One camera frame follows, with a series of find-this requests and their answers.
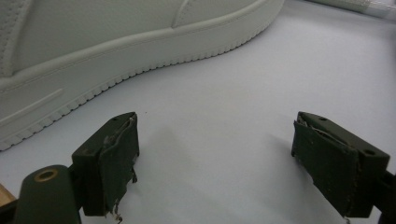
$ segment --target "white sneaker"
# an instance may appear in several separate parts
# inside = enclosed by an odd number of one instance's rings
[[[244,44],[283,2],[2,0],[0,149],[124,79]]]

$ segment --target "white surface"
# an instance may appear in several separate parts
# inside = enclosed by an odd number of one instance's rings
[[[395,58],[396,24],[289,0],[242,48],[124,81],[0,153],[0,182],[18,195],[25,176],[70,165],[104,122],[135,111],[141,156],[123,223],[345,223],[290,156],[292,122],[300,110],[327,117],[388,152],[394,173]]]

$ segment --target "shoe upper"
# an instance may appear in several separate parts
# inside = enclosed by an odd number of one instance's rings
[[[0,1],[0,77],[129,35],[176,29],[256,0]]]

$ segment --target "stitching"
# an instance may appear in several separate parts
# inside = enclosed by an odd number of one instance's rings
[[[265,1],[263,4],[266,5],[266,4],[268,4],[269,2],[273,2],[273,1],[277,1],[277,0]],[[247,15],[250,15],[251,13],[256,12],[257,10],[259,10],[259,8],[260,8],[260,7],[254,8],[254,10],[251,10],[248,14],[241,15],[241,16],[239,16],[239,17],[236,17],[236,18],[232,19],[232,20],[229,20],[229,21],[226,21],[226,22],[222,22],[222,23],[216,24],[216,25],[207,26],[207,27],[205,27],[205,28],[201,28],[201,29],[189,31],[189,32],[186,32],[186,33],[184,33],[184,34],[181,34],[180,36],[182,36],[182,35],[190,35],[190,34],[193,34],[193,33],[196,33],[196,32],[201,32],[201,31],[209,30],[209,29],[212,29],[212,28],[217,27],[217,26],[222,26],[222,25],[225,25],[225,24],[228,24],[228,23],[232,23],[232,22],[234,22],[234,21],[238,21],[238,20],[240,20],[240,19],[246,17]],[[24,81],[24,82],[22,82],[22,83],[20,83],[20,84],[14,85],[14,86],[9,87],[9,88],[5,88],[5,89],[3,89],[3,90],[0,90],[0,96],[1,96],[2,94],[5,94],[5,93],[9,92],[9,91],[14,91],[14,90],[16,90],[16,89],[22,88],[23,86],[29,85],[31,82],[35,82],[35,81],[37,81],[37,80],[39,80],[39,79],[41,79],[41,78],[48,77],[48,76],[50,76],[50,75],[52,75],[52,74],[54,74],[54,73],[60,72],[60,71],[66,69],[66,68],[68,68],[68,67],[72,67],[72,66],[74,66],[74,65],[77,65],[77,64],[80,64],[80,63],[83,63],[83,62],[86,62],[86,61],[89,61],[89,60],[92,60],[92,59],[101,57],[101,56],[103,56],[103,55],[107,55],[107,54],[112,53],[112,52],[115,52],[115,51],[119,51],[119,50],[122,50],[122,49],[127,49],[127,48],[129,48],[129,47],[131,47],[131,46],[136,46],[136,45],[139,45],[139,44],[145,44],[145,43],[149,43],[149,42],[153,42],[153,41],[158,41],[158,40],[162,40],[162,39],[166,39],[166,38],[169,38],[169,36],[168,36],[168,37],[155,38],[155,39],[146,40],[146,41],[141,41],[141,42],[138,42],[138,43],[132,43],[132,44],[128,44],[128,45],[125,45],[125,46],[117,47],[117,48],[114,48],[114,49],[110,49],[110,50],[107,50],[107,51],[104,51],[104,52],[101,52],[101,53],[92,55],[91,57],[88,57],[88,58],[84,58],[84,59],[75,61],[75,62],[73,62],[73,63],[64,65],[64,66],[62,66],[62,67],[53,69],[53,70],[49,71],[49,72],[46,73],[46,74],[42,74],[42,75],[40,75],[40,76],[37,76],[37,77],[34,77],[34,78],[29,79],[29,80],[27,80],[27,81]]]

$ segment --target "rubber outsole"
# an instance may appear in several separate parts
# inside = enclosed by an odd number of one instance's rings
[[[63,116],[69,114],[71,111],[77,109],[79,106],[84,105],[87,103],[89,100],[91,100],[93,97],[101,94],[102,92],[108,90],[109,88],[115,86],[116,84],[122,82],[125,79],[128,79],[130,77],[134,77],[135,75],[147,72],[149,70],[169,66],[169,65],[174,65],[178,63],[187,63],[187,62],[193,62],[197,60],[202,60],[202,59],[207,59],[211,58],[223,53],[226,53],[232,49],[236,49],[240,47],[241,45],[247,43],[250,39],[252,39],[254,36],[256,36],[258,33],[263,31],[267,26],[275,19],[278,11],[281,9],[281,5],[274,9],[273,15],[270,15],[270,17],[261,24],[260,27],[254,29],[253,31],[250,31],[246,35],[244,35],[242,38],[238,38],[236,40],[233,40],[229,43],[223,44],[221,46],[218,46],[215,49],[210,49],[210,50],[205,50],[203,52],[198,52],[198,53],[192,53],[189,55],[180,55],[179,57],[169,59],[166,61],[159,61],[155,63],[148,63],[147,65],[137,67],[133,69],[132,71],[128,71],[126,73],[122,73],[121,75],[111,77],[108,80],[106,80],[103,83],[100,83],[99,85],[96,85],[93,88],[90,88],[89,90],[83,92],[80,94],[78,97],[73,98],[72,100],[68,101],[66,104],[63,104],[62,106],[58,107],[56,110],[48,113],[46,116],[44,116],[42,119],[39,119],[32,124],[29,125],[29,127],[23,128],[14,134],[10,134],[7,137],[2,136],[2,139],[0,140],[0,150],[5,150],[8,149],[14,145],[17,145],[24,139],[32,136],[35,133],[40,132],[43,130],[45,127],[50,126],[54,121],[61,119]],[[63,89],[58,89],[56,90],[53,94],[62,94]],[[24,113],[27,113],[29,111],[29,108],[24,108],[22,111]],[[13,116],[23,116],[22,114],[15,113]],[[7,122],[7,119],[0,119],[0,127],[2,125],[2,121],[4,123]]]

